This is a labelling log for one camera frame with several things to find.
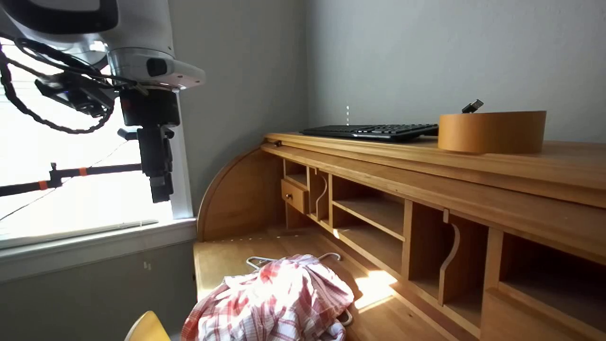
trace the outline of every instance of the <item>red and white cloth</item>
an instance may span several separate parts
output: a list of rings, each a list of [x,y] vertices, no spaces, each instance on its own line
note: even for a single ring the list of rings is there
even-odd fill
[[[190,310],[181,341],[340,341],[336,317],[351,302],[351,291],[317,258],[281,258],[257,274],[224,277]]]

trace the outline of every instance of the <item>gray wall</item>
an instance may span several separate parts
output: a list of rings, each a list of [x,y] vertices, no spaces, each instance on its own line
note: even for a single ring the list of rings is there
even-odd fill
[[[310,0],[308,126],[546,111],[544,139],[606,143],[603,0]]]
[[[0,285],[0,340],[116,341],[152,310],[177,334],[194,304],[190,243]]]
[[[205,185],[266,131],[304,124],[302,0],[170,0],[179,61],[205,86],[181,94],[192,209]]]

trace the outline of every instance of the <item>window sill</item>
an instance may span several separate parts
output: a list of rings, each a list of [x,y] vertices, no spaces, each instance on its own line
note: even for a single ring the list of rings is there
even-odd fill
[[[0,251],[0,283],[194,241],[194,219]]]

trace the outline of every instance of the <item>black keyboard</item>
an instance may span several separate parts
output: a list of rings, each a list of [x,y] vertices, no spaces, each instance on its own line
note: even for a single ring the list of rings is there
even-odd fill
[[[300,133],[308,137],[402,143],[402,141],[414,141],[421,135],[435,137],[437,124],[321,126],[321,128],[302,130]]]

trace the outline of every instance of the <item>round wooden box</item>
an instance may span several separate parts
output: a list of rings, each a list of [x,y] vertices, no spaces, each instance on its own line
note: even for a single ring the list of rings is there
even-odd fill
[[[437,149],[461,154],[539,154],[546,113],[438,116]]]

